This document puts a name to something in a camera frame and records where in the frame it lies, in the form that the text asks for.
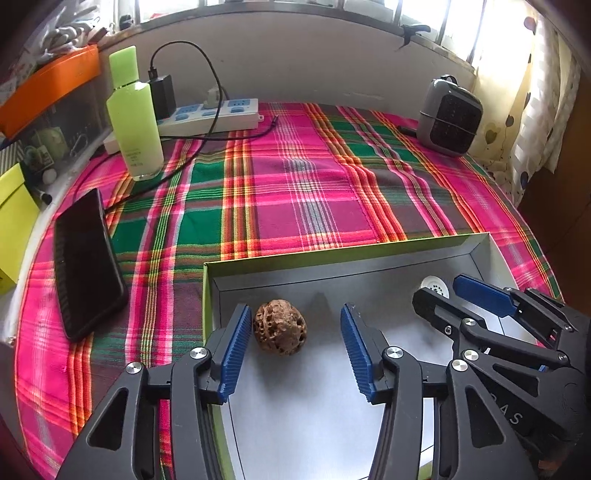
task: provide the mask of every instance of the black charger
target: black charger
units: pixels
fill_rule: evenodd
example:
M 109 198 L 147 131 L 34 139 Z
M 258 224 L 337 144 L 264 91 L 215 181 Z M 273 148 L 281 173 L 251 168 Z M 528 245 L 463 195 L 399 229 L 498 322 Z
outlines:
M 170 75 L 158 76 L 158 70 L 152 67 L 148 70 L 148 83 L 152 93 L 152 103 L 156 120 L 162 120 L 171 116 L 177 109 L 177 101 L 174 98 L 173 78 Z

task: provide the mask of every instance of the metal screw head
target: metal screw head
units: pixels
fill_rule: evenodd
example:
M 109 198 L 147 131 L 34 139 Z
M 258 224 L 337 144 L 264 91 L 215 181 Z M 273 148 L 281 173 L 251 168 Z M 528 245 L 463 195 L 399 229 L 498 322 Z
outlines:
M 400 358 L 404 355 L 404 351 L 397 346 L 389 346 L 386 349 L 386 355 L 390 358 Z
M 464 360 L 454 360 L 452 362 L 452 368 L 458 372 L 465 372 L 468 370 L 468 364 Z
M 466 360 L 469 360 L 470 362 L 474 362 L 474 361 L 478 360 L 478 352 L 476 352 L 474 350 L 466 350 L 464 352 L 464 358 Z
M 132 375 L 136 374 L 140 370 L 142 370 L 142 364 L 139 362 L 131 362 L 130 364 L 127 364 L 127 366 L 125 367 L 125 371 Z
M 191 358 L 194 358 L 195 360 L 200 360 L 202 358 L 205 358 L 206 356 L 207 349 L 203 348 L 202 346 L 198 346 L 197 348 L 191 350 Z

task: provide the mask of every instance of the power strip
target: power strip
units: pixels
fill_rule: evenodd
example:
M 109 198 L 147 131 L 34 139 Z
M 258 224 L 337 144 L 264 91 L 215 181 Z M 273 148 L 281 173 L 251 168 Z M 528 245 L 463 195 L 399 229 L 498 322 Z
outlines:
M 158 120 L 160 135 L 190 137 L 209 132 L 217 106 L 206 108 L 202 103 L 198 105 L 182 106 L 163 120 Z M 241 100 L 225 100 L 222 103 L 214 132 L 231 132 L 233 130 L 251 130 L 258 127 L 263 117 L 258 112 L 258 99 L 246 98 Z M 119 144 L 115 133 L 111 132 L 103 142 L 108 154 L 119 151 Z

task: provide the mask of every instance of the yellow box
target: yellow box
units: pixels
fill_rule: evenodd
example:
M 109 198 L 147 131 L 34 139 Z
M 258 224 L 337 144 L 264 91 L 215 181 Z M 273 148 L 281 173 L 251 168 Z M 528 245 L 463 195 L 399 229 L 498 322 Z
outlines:
M 37 215 L 17 163 L 0 177 L 0 295 L 17 284 Z

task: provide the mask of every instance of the portable heater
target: portable heater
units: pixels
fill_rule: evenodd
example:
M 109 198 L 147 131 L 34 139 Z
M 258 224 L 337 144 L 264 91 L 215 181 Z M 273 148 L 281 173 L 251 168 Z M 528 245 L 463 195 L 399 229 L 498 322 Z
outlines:
M 481 119 L 480 100 L 458 86 L 455 77 L 444 75 L 429 86 L 417 139 L 427 148 L 458 157 L 470 148 Z

